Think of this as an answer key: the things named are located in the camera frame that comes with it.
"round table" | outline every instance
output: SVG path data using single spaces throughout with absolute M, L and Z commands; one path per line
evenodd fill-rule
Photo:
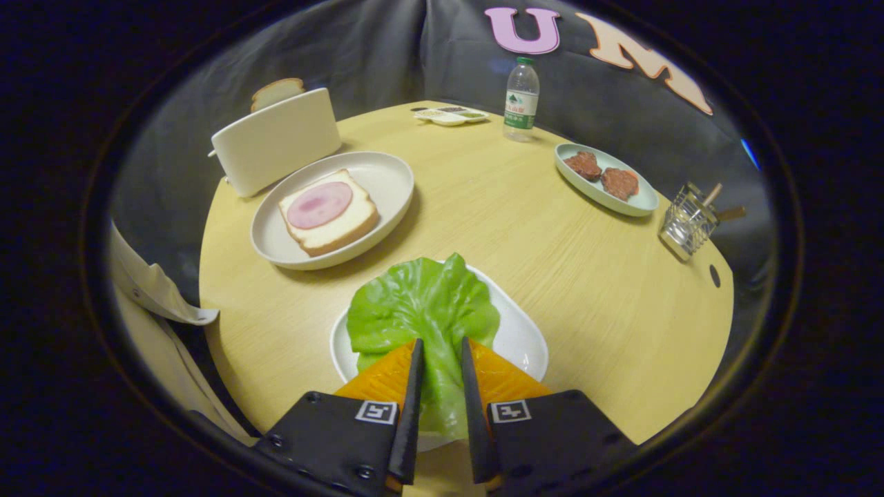
M 293 271 L 262 259 L 249 229 L 269 188 L 240 198 L 218 184 L 202 240 L 200 297 L 220 309 L 207 326 L 231 396 L 265 432 L 305 392 L 342 381 L 329 337 L 357 288 L 390 266 L 453 252 L 484 272 L 534 320 L 550 350 L 544 383 L 583 390 L 636 444 L 692 407 L 718 368 L 734 305 L 728 263 L 707 242 L 687 263 L 657 238 L 669 201 L 645 218 L 595 204 L 556 171 L 567 140 L 535 128 L 529 143 L 502 135 L 502 117 L 438 126 L 415 102 L 344 119 L 339 153 L 375 150 L 414 171 L 413 201 L 393 232 L 344 264 Z M 630 164 L 642 171 L 642 164 Z M 720 277 L 716 287 L 710 274 Z M 406 494 L 481 495 L 469 446 L 421 454 Z

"bread slice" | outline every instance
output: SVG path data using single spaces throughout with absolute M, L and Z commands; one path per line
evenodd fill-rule
M 332 181 L 342 181 L 353 189 L 353 199 L 350 200 L 347 208 L 335 219 L 321 226 L 309 229 L 292 226 L 286 216 L 288 207 L 292 205 L 292 202 L 311 188 Z M 294 192 L 282 199 L 278 206 L 282 219 L 286 223 L 288 233 L 298 242 L 301 249 L 311 257 L 328 254 L 333 250 L 340 249 L 359 240 L 374 229 L 380 219 L 380 215 L 377 213 L 377 206 L 371 201 L 369 192 L 360 187 L 346 169 L 341 169 Z
M 265 107 L 270 107 L 274 103 L 282 102 L 302 93 L 304 93 L 304 81 L 298 78 L 273 81 L 266 87 L 259 89 L 252 96 L 251 112 L 258 112 Z

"white plate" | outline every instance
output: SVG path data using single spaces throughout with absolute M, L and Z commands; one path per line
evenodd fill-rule
M 540 329 L 494 281 L 470 265 L 467 265 L 467 269 L 488 285 L 492 305 L 500 313 L 500 326 L 494 337 L 492 350 L 528 373 L 533 379 L 543 380 L 546 367 L 549 365 L 549 349 Z M 334 362 L 335 370 L 344 383 L 347 383 L 358 374 L 356 359 L 359 355 L 350 348 L 346 310 L 331 329 L 330 345 L 331 360 Z M 417 450 L 424 452 L 453 441 L 436 433 L 422 432 L 417 440 Z
M 589 181 L 574 172 L 565 164 L 565 159 L 577 155 L 577 152 L 585 150 L 596 156 L 598 167 L 604 171 L 608 167 L 615 167 L 625 171 L 632 171 L 638 177 L 638 195 L 632 195 L 627 202 L 607 193 L 602 186 L 602 180 Z M 659 207 L 657 191 L 635 169 L 626 165 L 623 161 L 601 150 L 577 145 L 575 143 L 562 143 L 555 148 L 555 165 L 562 176 L 592 200 L 604 205 L 608 209 L 616 210 L 627 216 L 642 217 L 651 214 Z
M 462 107 L 460 105 L 451 105 L 450 107 Z M 468 107 L 462 107 L 463 111 L 450 112 L 441 111 L 440 109 L 426 109 L 424 111 L 415 112 L 415 119 L 432 121 L 441 126 L 458 126 L 464 123 L 477 123 L 488 119 L 488 114 Z M 467 118 L 462 116 L 464 112 L 479 114 L 477 118 Z
M 369 192 L 380 219 L 361 239 L 328 254 L 308 256 L 288 234 L 277 203 L 340 169 L 349 170 L 353 179 Z M 405 216 L 414 190 L 415 175 L 398 157 L 381 152 L 349 152 L 324 158 L 285 178 L 267 194 L 252 220 L 252 246 L 268 261 L 290 269 L 307 271 L 344 263 L 390 234 Z

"green lettuce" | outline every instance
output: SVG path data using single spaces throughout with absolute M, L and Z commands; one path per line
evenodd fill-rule
M 491 347 L 499 324 L 488 286 L 458 254 L 443 264 L 422 257 L 394 265 L 356 291 L 347 314 L 359 372 L 423 339 L 420 429 L 454 439 L 467 437 L 461 340 L 467 336 Z

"meat patty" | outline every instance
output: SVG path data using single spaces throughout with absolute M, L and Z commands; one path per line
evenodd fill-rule
M 602 173 L 602 186 L 605 191 L 626 202 L 638 190 L 638 180 L 632 174 L 609 167 Z
M 595 154 L 585 150 L 581 150 L 577 152 L 577 155 L 565 159 L 565 164 L 589 181 L 598 180 L 602 175 L 602 169 L 596 164 Z

